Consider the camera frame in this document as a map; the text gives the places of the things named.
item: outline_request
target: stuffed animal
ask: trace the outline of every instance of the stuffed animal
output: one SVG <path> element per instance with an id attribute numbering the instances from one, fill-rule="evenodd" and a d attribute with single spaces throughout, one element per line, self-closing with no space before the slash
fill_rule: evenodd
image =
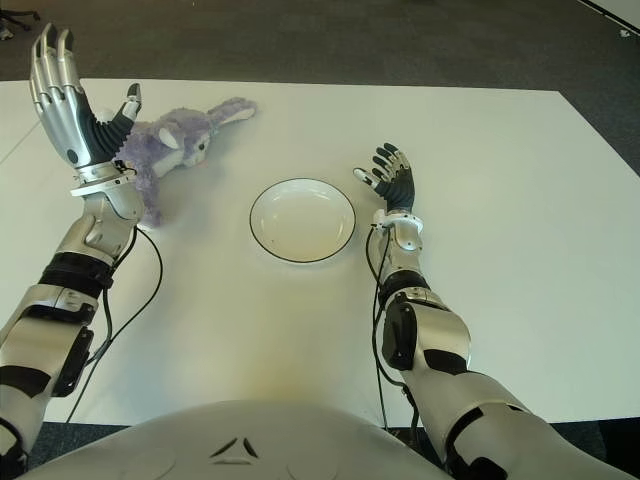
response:
<path id="1" fill-rule="evenodd" d="M 158 206 L 158 180 L 178 166 L 192 167 L 204 160 L 211 137 L 222 125 L 251 118 L 255 102 L 231 98 L 208 112 L 178 108 L 155 122 L 136 122 L 116 154 L 137 172 L 136 189 L 142 194 L 145 214 L 140 225 L 162 224 Z"/>

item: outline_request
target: black joint cover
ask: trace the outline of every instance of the black joint cover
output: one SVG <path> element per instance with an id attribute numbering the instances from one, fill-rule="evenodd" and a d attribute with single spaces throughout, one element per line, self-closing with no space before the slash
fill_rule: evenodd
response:
<path id="1" fill-rule="evenodd" d="M 113 285 L 111 266 L 102 260 L 73 252 L 54 255 L 39 283 L 71 288 L 93 298 Z"/>
<path id="2" fill-rule="evenodd" d="M 391 368 L 411 370 L 418 327 L 413 307 L 408 302 L 392 302 L 384 321 L 382 356 Z"/>
<path id="3" fill-rule="evenodd" d="M 66 397 L 75 390 L 89 357 L 89 347 L 92 340 L 93 332 L 86 327 L 82 328 L 62 366 L 58 381 L 53 387 L 52 396 Z"/>

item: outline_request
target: robotic hand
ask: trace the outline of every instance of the robotic hand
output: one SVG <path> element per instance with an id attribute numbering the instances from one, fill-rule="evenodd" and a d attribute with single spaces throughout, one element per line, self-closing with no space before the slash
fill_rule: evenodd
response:
<path id="1" fill-rule="evenodd" d="M 31 97 L 51 143 L 69 165 L 82 169 L 110 162 L 141 108 L 140 85 L 129 87 L 113 120 L 96 120 L 73 59 L 73 34 L 48 24 L 31 49 Z"/>
<path id="2" fill-rule="evenodd" d="M 30 89 L 58 154 L 72 166 L 84 212 L 71 226 L 36 285 L 0 331 L 0 460 L 20 472 L 51 397 L 71 393 L 85 366 L 87 327 L 114 265 L 144 213 L 135 174 L 111 160 L 140 110 L 132 85 L 115 118 L 101 124 L 80 86 L 73 36 L 47 25 L 32 49 Z"/>
<path id="3" fill-rule="evenodd" d="M 468 370 L 469 330 L 422 276 L 411 166 L 389 143 L 376 152 L 383 171 L 354 175 L 387 201 L 371 236 L 386 313 L 382 355 L 402 375 L 447 472 L 464 479 L 631 478 L 567 443 L 493 378 Z"/>
<path id="4" fill-rule="evenodd" d="M 378 195 L 387 201 L 387 211 L 404 210 L 411 212 L 415 189 L 411 165 L 400 150 L 385 143 L 384 147 L 378 147 L 373 161 L 382 168 L 382 171 L 373 168 L 371 175 L 362 168 L 355 168 L 353 174 L 356 178 L 369 185 Z"/>

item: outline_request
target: gray carpet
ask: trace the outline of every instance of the gray carpet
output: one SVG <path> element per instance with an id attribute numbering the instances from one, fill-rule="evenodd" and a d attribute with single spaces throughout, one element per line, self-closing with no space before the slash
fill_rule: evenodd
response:
<path id="1" fill-rule="evenodd" d="M 576 0 L 0 1 L 71 27 L 83 77 L 559 90 L 640 174 L 640 42 Z M 29 75 L 13 30 L 0 80 Z M 604 458 L 597 422 L 555 427 Z M 118 428 L 45 424 L 32 464 Z"/>

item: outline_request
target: wire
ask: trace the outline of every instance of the wire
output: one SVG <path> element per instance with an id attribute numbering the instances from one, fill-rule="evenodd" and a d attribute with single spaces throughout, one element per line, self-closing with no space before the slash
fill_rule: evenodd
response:
<path id="1" fill-rule="evenodd" d="M 142 230 L 140 230 L 138 227 L 135 227 L 134 232 L 139 232 L 141 233 L 151 244 L 151 246 L 153 247 L 153 250 L 156 253 L 156 256 L 158 257 L 158 264 L 160 266 L 160 273 L 158 274 L 158 281 L 156 283 L 156 287 L 153 290 L 153 293 L 151 294 L 151 296 L 149 297 L 149 299 L 144 303 L 144 305 L 142 305 L 142 307 L 140 307 L 138 309 L 138 311 L 136 313 L 134 313 L 131 318 L 129 318 L 129 320 L 127 320 L 124 325 L 122 325 L 115 333 L 115 335 L 113 336 L 109 336 L 107 337 L 107 339 L 105 340 L 105 342 L 103 342 L 103 345 L 100 346 L 100 348 L 96 351 L 96 353 L 94 354 L 93 358 L 90 359 L 90 361 L 88 361 L 85 365 L 88 365 L 90 362 L 93 362 L 93 367 L 91 367 L 91 371 L 89 372 L 89 375 L 87 376 L 87 379 L 84 382 L 84 385 L 82 386 L 82 390 L 80 390 L 80 394 L 78 395 L 78 398 L 76 399 L 75 404 L 73 405 L 73 408 L 71 409 L 71 412 L 69 413 L 69 416 L 67 417 L 67 420 L 65 421 L 65 423 L 69 423 L 71 421 L 71 418 L 73 417 L 73 414 L 75 413 L 76 409 L 78 408 L 78 405 L 80 404 L 80 400 L 82 400 L 82 397 L 84 396 L 84 392 L 87 389 L 87 386 L 89 385 L 89 381 L 91 380 L 91 377 L 93 376 L 93 373 L 96 371 L 96 368 L 98 368 L 98 365 L 100 364 L 100 360 L 102 360 L 102 358 L 104 358 L 105 354 L 107 353 L 107 351 L 109 350 L 109 347 L 113 344 L 113 342 L 115 341 L 116 338 L 118 338 L 118 336 L 124 331 L 125 328 L 127 328 L 131 322 L 133 322 L 133 320 L 135 320 L 135 318 L 140 315 L 140 313 L 142 313 L 142 311 L 147 308 L 147 306 L 153 301 L 153 299 L 155 298 L 155 296 L 158 293 L 158 290 L 160 290 L 160 285 L 162 284 L 162 277 L 164 275 L 164 264 L 162 262 L 162 255 L 160 255 L 160 250 L 158 250 L 158 247 L 156 246 L 156 244 L 153 242 L 153 240 L 151 240 L 151 238 L 149 237 L 149 235 L 147 235 L 146 233 L 144 233 Z M 134 237 L 132 237 L 132 244 L 135 242 L 135 234 Z M 124 260 L 125 255 L 128 255 L 131 252 L 132 244 L 129 245 L 129 248 L 127 249 L 127 251 L 123 254 L 123 256 L 120 258 L 120 260 Z M 106 293 L 106 290 L 104 291 L 105 293 L 103 293 L 103 300 L 104 300 L 104 306 L 105 306 L 105 315 L 107 316 L 108 321 L 110 321 L 111 319 L 111 312 L 109 310 L 109 300 L 108 300 L 108 295 Z"/>
<path id="2" fill-rule="evenodd" d="M 371 229 L 369 230 L 369 235 L 367 235 L 366 251 L 365 256 L 367 257 L 367 265 L 369 265 L 369 271 L 371 275 L 373 275 L 374 280 L 378 281 L 378 275 L 376 275 L 376 271 L 373 269 L 373 264 L 371 263 L 371 255 L 369 255 L 369 244 L 371 243 L 371 235 L 373 235 L 373 231 L 375 230 L 375 225 L 371 225 Z"/>
<path id="3" fill-rule="evenodd" d="M 380 308 L 380 310 L 377 312 L 376 314 L 376 304 L 377 304 L 377 300 L 378 300 L 378 292 L 380 290 L 380 276 L 382 275 L 382 269 L 384 267 L 384 262 L 385 259 L 387 257 L 387 252 L 389 251 L 389 243 L 391 241 L 391 233 L 388 232 L 387 234 L 387 244 L 385 245 L 384 248 L 384 253 L 382 254 L 382 260 L 380 261 L 380 268 L 378 270 L 378 274 L 375 274 L 375 270 L 373 269 L 373 265 L 371 263 L 371 256 L 369 255 L 369 245 L 371 243 L 371 236 L 373 235 L 373 230 L 374 230 L 374 226 L 371 226 L 371 230 L 369 230 L 369 235 L 367 235 L 367 241 L 365 244 L 365 249 L 366 249 L 366 257 L 367 257 L 367 264 L 369 265 L 369 269 L 371 270 L 371 274 L 373 275 L 373 277 L 376 280 L 376 288 L 375 288 L 375 292 L 373 295 L 373 309 L 372 309 L 372 320 L 373 320 L 373 324 L 372 324 L 372 329 L 371 329 L 371 347 L 373 349 L 373 356 L 375 358 L 376 361 L 376 378 L 378 381 L 378 396 L 380 397 L 380 409 L 382 410 L 382 421 L 383 421 L 383 425 L 384 425 L 384 429 L 386 431 L 389 430 L 389 424 L 387 422 L 387 409 L 385 407 L 385 403 L 384 403 L 384 395 L 382 394 L 382 382 L 380 381 L 380 373 L 382 372 L 382 374 L 384 375 L 385 379 L 389 380 L 389 376 L 386 374 L 386 372 L 384 371 L 384 369 L 382 368 L 382 365 L 380 363 L 380 358 L 378 356 L 378 341 L 376 339 L 376 333 L 378 331 L 378 323 L 380 322 L 380 317 L 382 316 L 382 308 Z"/>
<path id="4" fill-rule="evenodd" d="M 147 235 L 146 233 L 144 233 L 144 231 L 138 229 L 138 227 L 136 227 L 136 230 L 139 231 L 139 233 L 142 234 L 142 236 L 144 236 L 149 243 L 151 244 L 151 246 L 153 247 L 153 250 L 156 252 L 156 256 L 158 257 L 158 265 L 160 267 L 160 273 L 158 274 L 158 282 L 156 283 L 156 288 L 153 290 L 153 293 L 151 294 L 151 296 L 149 297 L 149 300 L 147 300 L 144 305 L 142 305 L 138 311 L 136 313 L 133 314 L 133 316 L 127 320 L 127 322 L 121 326 L 118 331 L 116 332 L 116 334 L 113 336 L 113 338 L 111 339 L 111 342 L 109 342 L 109 346 L 115 341 L 116 338 L 118 338 L 118 336 L 122 333 L 122 331 L 127 328 L 129 326 L 129 324 L 131 322 L 133 322 L 135 320 L 135 318 L 140 315 L 142 313 L 142 311 L 147 308 L 147 306 L 153 301 L 153 299 L 156 297 L 156 295 L 158 294 L 158 290 L 160 290 L 160 285 L 162 285 L 162 277 L 164 276 L 164 264 L 162 262 L 162 255 L 160 255 L 160 250 L 158 250 L 158 247 L 156 246 L 155 243 L 153 243 L 153 240 L 151 240 L 151 237 L 149 237 L 149 235 Z"/>
<path id="5" fill-rule="evenodd" d="M 411 391 L 409 390 L 409 387 L 404 382 L 400 382 L 398 380 L 394 380 L 393 378 L 391 378 L 391 376 L 387 373 L 387 371 L 383 367 L 382 362 L 380 361 L 380 355 L 378 353 L 377 332 L 378 332 L 378 325 L 380 324 L 380 319 L 382 318 L 382 312 L 384 310 L 384 306 L 380 305 L 380 307 L 378 308 L 378 311 L 376 312 L 376 304 L 378 300 L 378 293 L 380 292 L 380 287 L 381 287 L 380 278 L 382 278 L 382 269 L 384 267 L 384 263 L 387 258 L 387 252 L 389 251 L 389 243 L 391 241 L 391 231 L 389 230 L 387 231 L 387 243 L 384 247 L 382 260 L 380 261 L 380 268 L 378 269 L 378 273 L 376 274 L 373 268 L 373 264 L 371 262 L 371 256 L 369 254 L 369 245 L 371 243 L 371 237 L 373 235 L 374 229 L 375 229 L 375 225 L 371 225 L 371 229 L 369 230 L 369 234 L 367 235 L 367 241 L 365 244 L 365 250 L 366 250 L 365 255 L 367 257 L 367 264 L 369 265 L 369 270 L 371 271 L 371 274 L 373 275 L 373 278 L 376 281 L 376 289 L 373 297 L 373 311 L 372 311 L 373 329 L 371 333 L 371 347 L 373 349 L 373 357 L 376 362 L 376 377 L 378 380 L 378 396 L 380 397 L 380 409 L 382 410 L 382 420 L 384 423 L 384 429 L 386 431 L 389 431 L 389 425 L 387 422 L 387 411 L 384 403 L 384 396 L 382 394 L 382 382 L 380 381 L 381 374 L 385 378 L 385 380 L 389 382 L 391 385 L 402 388 L 402 393 L 404 393 L 404 395 L 407 397 L 407 400 L 409 401 L 409 404 L 411 404 L 411 406 L 413 407 L 413 416 L 411 418 L 411 438 L 414 445 L 418 449 L 418 452 L 424 455 L 422 444 L 420 443 L 419 437 L 418 437 L 418 419 L 420 415 L 419 415 L 418 407 L 416 406 L 415 400 L 413 399 L 413 395 L 411 395 Z"/>
<path id="6" fill-rule="evenodd" d="M 124 262 L 124 260 L 129 256 L 129 254 L 131 253 L 131 250 L 133 250 L 133 247 L 136 244 L 137 238 L 138 238 L 138 227 L 133 229 L 133 234 L 131 235 L 131 241 L 129 242 L 129 246 L 127 247 L 127 249 L 120 256 L 120 258 L 118 258 L 113 264 L 112 273 L 115 272 L 120 266 L 120 264 Z"/>
<path id="7" fill-rule="evenodd" d="M 133 233 L 131 235 L 131 241 L 129 242 L 129 246 L 124 251 L 124 253 L 114 262 L 113 266 L 111 267 L 111 275 L 113 275 L 115 273 L 115 271 L 122 264 L 122 262 L 124 262 L 124 260 L 129 256 L 129 254 L 133 250 L 133 247 L 136 244 L 137 238 L 138 238 L 138 228 L 136 227 L 136 228 L 133 229 Z M 111 318 L 111 309 L 109 308 L 109 293 L 108 293 L 108 289 L 107 288 L 105 288 L 102 291 L 102 304 L 104 306 L 104 316 L 105 316 L 105 318 L 107 320 L 107 335 L 105 336 L 105 339 L 102 342 L 102 344 L 93 353 L 93 356 L 91 356 L 91 358 L 89 358 L 89 360 L 86 361 L 85 366 L 90 365 L 97 358 L 100 357 L 100 355 L 107 348 L 107 345 L 109 345 L 109 341 L 111 340 L 111 334 L 113 333 L 113 321 L 112 321 L 112 318 Z"/>

